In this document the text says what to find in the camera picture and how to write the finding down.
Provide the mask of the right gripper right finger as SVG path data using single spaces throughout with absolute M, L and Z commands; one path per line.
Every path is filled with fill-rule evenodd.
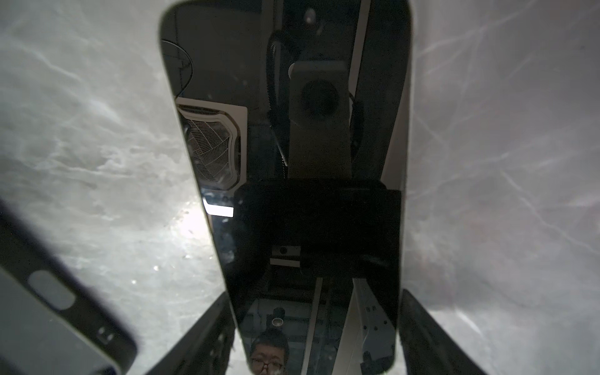
M 408 375 L 484 373 L 406 289 L 398 332 Z

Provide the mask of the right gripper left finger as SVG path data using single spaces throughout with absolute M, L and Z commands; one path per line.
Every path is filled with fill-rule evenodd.
M 234 336 L 231 302 L 224 292 L 149 373 L 225 374 Z

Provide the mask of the black phone case with camera hole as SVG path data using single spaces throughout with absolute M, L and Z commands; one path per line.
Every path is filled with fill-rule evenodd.
M 1 372 L 125 374 L 131 335 L 1 206 Z

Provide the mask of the black phone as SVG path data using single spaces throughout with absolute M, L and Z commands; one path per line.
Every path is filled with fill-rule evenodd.
M 402 194 L 382 181 L 404 1 L 184 1 L 160 25 L 245 370 L 388 374 Z

